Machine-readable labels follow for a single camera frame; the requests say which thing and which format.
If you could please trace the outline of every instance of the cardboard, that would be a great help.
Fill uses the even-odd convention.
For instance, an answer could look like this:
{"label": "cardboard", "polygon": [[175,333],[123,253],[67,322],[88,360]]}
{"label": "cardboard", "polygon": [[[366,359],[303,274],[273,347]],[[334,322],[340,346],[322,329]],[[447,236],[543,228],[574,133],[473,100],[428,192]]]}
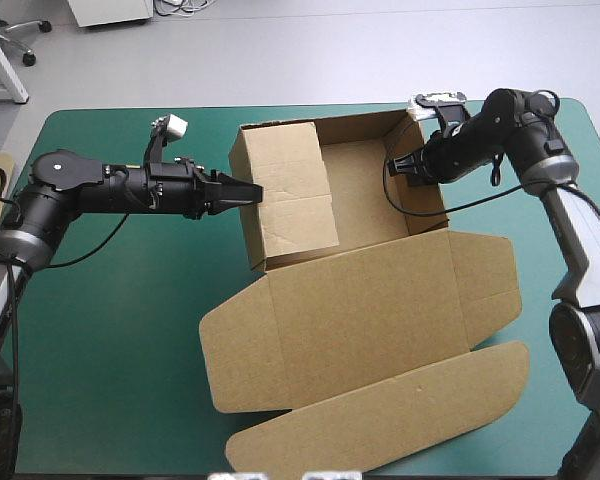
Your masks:
{"label": "cardboard", "polygon": [[200,338],[216,409],[290,409],[467,353],[520,308],[508,240],[440,230],[272,270]]}
{"label": "cardboard", "polygon": [[[241,127],[231,167],[264,186],[240,215],[266,274],[207,314],[200,338],[218,410],[292,411],[231,437],[237,470],[368,470],[519,398],[523,345],[471,352],[520,312],[510,242],[385,198],[385,160],[422,145],[403,111]],[[396,177],[387,190],[409,209],[444,208],[437,185]]]}
{"label": "cardboard", "polygon": [[[264,187],[263,202],[240,212],[251,266],[266,271],[444,226],[445,216],[405,218],[379,181],[387,150],[422,144],[403,111],[243,126],[232,172]],[[437,185],[409,189],[400,178],[388,187],[414,209],[443,208]]]}
{"label": "cardboard", "polygon": [[236,433],[226,455],[236,471],[277,480],[307,470],[371,470],[504,415],[528,370],[520,342],[467,353]]}

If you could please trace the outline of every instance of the gray floor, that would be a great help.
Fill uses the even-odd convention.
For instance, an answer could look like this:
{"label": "gray floor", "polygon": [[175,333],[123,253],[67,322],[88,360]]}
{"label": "gray floor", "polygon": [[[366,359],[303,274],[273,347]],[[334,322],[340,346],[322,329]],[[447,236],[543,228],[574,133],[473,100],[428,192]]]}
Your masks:
{"label": "gray floor", "polygon": [[60,109],[475,99],[501,86],[579,99],[600,133],[599,1],[435,5],[218,0],[193,19],[91,31],[63,0],[1,0],[9,21],[46,17],[54,31],[27,37],[36,66],[12,57],[31,100],[17,114],[0,104],[0,144],[21,164]]}

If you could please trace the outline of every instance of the cable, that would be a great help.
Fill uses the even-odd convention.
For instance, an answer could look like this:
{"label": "cable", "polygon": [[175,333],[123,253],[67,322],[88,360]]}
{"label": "cable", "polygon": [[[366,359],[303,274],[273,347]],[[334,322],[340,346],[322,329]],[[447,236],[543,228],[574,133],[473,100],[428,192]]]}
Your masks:
{"label": "cable", "polygon": [[18,421],[18,403],[20,397],[20,353],[18,347],[18,305],[16,293],[16,280],[13,275],[13,264],[6,263],[7,279],[9,283],[9,304],[11,305],[11,363],[13,369],[13,390],[11,403],[11,422],[9,424],[9,470],[15,462],[14,451],[16,449],[16,424]]}
{"label": "cable", "polygon": [[594,202],[590,196],[588,196],[586,193],[582,192],[581,190],[578,190],[577,188],[572,187],[571,185],[559,185],[559,188],[562,188],[563,190],[566,190],[567,192],[571,192],[576,197],[579,197],[580,199],[587,202],[589,204],[589,206],[591,207],[591,209],[595,212],[595,214],[600,219],[600,207],[598,207],[596,202]]}
{"label": "cable", "polygon": [[[200,5],[195,4],[195,0],[182,0],[180,4],[173,4],[167,0],[153,0],[153,9],[161,17],[178,16],[189,18],[196,12],[204,10],[213,5],[217,0],[203,0]],[[164,10],[166,5],[175,7],[172,10]]]}
{"label": "cable", "polygon": [[87,253],[85,253],[84,255],[81,255],[78,258],[74,258],[73,260],[69,260],[69,261],[63,262],[63,263],[56,263],[56,264],[48,265],[45,268],[64,268],[64,267],[70,267],[71,265],[75,265],[76,263],[79,263],[79,262],[81,262],[83,260],[86,260],[90,256],[98,253],[100,250],[102,250],[102,248],[107,243],[109,243],[109,240],[111,240],[114,237],[114,235],[116,233],[118,233],[118,230],[120,230],[120,228],[122,228],[122,225],[124,225],[124,222],[127,221],[127,218],[129,218],[129,214],[125,213],[122,216],[122,218],[120,219],[120,221],[118,222],[118,224],[115,226],[115,228],[111,231],[111,233],[109,235],[107,235],[107,238],[105,238],[97,247],[95,247],[90,252],[87,252]]}
{"label": "cable", "polygon": [[[559,100],[559,98],[557,98],[557,96],[555,96],[555,98],[556,98],[555,101],[556,101],[556,110],[557,110],[560,106],[560,100]],[[574,182],[555,183],[555,182],[552,182],[551,180],[532,180],[530,182],[521,183],[515,187],[508,189],[508,190],[496,193],[495,195],[490,195],[488,197],[474,200],[473,202],[465,203],[463,205],[458,205],[456,207],[447,208],[444,210],[438,210],[438,211],[432,211],[432,212],[418,212],[415,210],[408,210],[406,208],[403,208],[402,206],[398,205],[391,198],[391,194],[389,193],[389,189],[387,186],[387,165],[389,162],[392,161],[393,150],[395,149],[396,145],[398,144],[398,142],[400,141],[402,136],[407,132],[407,130],[409,130],[415,124],[416,124],[416,122],[412,122],[412,123],[406,125],[402,129],[402,131],[398,134],[395,142],[393,142],[391,147],[387,149],[387,155],[385,156],[385,160],[384,160],[384,163],[382,166],[382,187],[384,189],[384,195],[387,198],[387,201],[391,204],[391,206],[393,208],[395,208],[396,210],[398,210],[399,212],[403,213],[404,215],[410,215],[413,217],[436,217],[438,215],[446,215],[448,213],[459,212],[459,211],[465,210],[467,208],[475,207],[475,206],[481,205],[483,203],[497,200],[498,198],[505,197],[507,195],[517,192],[518,190],[522,190],[522,189],[532,186],[532,185],[544,184],[544,185],[546,185],[546,188],[540,194],[540,198],[542,198],[548,191],[556,189],[556,188],[560,188],[562,190],[572,193],[573,195],[577,196],[581,200],[584,200],[591,207],[591,209],[595,212],[595,214],[598,216],[598,218],[600,219],[600,207],[598,207],[598,205],[595,203],[595,201],[591,197],[589,197],[586,193],[584,193],[584,192],[578,190],[576,187],[574,187],[573,186]],[[445,223],[445,221],[434,224],[434,225],[430,226],[426,231],[434,230],[443,223]]]}
{"label": "cable", "polygon": [[5,172],[2,168],[0,168],[0,202],[6,205],[11,205],[16,210],[18,210],[17,222],[19,223],[22,219],[22,209],[20,208],[20,204],[15,200],[9,200],[2,196],[5,188],[7,188],[7,172]]}

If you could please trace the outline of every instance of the robotic arm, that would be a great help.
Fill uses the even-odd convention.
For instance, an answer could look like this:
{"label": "robotic arm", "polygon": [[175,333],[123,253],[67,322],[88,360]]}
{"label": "robotic arm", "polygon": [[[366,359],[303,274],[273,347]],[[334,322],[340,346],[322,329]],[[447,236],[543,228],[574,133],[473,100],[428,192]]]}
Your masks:
{"label": "robotic arm", "polygon": [[568,268],[552,296],[560,302],[550,336],[576,399],[591,410],[558,477],[600,480],[600,211],[576,187],[578,164],[553,121],[555,94],[495,90],[474,117],[464,101],[462,94],[417,96],[412,116],[436,118],[440,130],[386,167],[415,186],[454,182],[492,163],[497,185],[506,154],[524,190],[543,203]]}
{"label": "robotic arm", "polygon": [[[174,115],[156,120],[138,167],[103,164],[67,150],[35,160],[29,184],[15,194],[0,224],[0,350],[27,281],[49,267],[69,224],[81,214],[180,214],[197,220],[262,201],[258,185],[215,170],[207,174],[187,158],[163,162],[162,149],[182,138],[186,126]],[[0,356],[0,478],[13,473],[22,422],[14,373]]]}

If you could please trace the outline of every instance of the table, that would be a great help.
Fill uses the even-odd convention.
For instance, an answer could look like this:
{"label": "table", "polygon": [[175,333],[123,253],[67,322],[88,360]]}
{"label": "table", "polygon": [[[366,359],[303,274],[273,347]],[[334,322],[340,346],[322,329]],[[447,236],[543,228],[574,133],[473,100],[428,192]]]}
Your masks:
{"label": "table", "polygon": [[[110,163],[141,163],[149,123],[175,113],[189,133],[165,159],[193,156],[228,171],[238,125],[401,108],[400,104],[72,110],[53,114],[29,162],[56,148]],[[475,113],[479,102],[470,102]],[[600,205],[600,141],[585,108],[565,99],[557,124],[581,163],[580,185]],[[488,168],[443,188],[453,206],[493,193]],[[20,184],[26,181],[25,175]],[[507,165],[502,189],[516,184]],[[85,215],[56,261],[99,243],[117,215]],[[520,318],[487,343],[521,339],[531,374],[505,417],[377,471],[378,474],[546,475],[556,471],[587,411],[576,404],[548,337],[550,295],[565,271],[537,199],[516,193],[451,216],[456,230],[514,244]],[[210,309],[252,283],[238,213],[194,222],[132,216],[106,248],[72,268],[32,279],[20,309],[22,402],[18,471],[193,474],[229,468],[235,431],[275,415],[216,412],[198,339]]]}

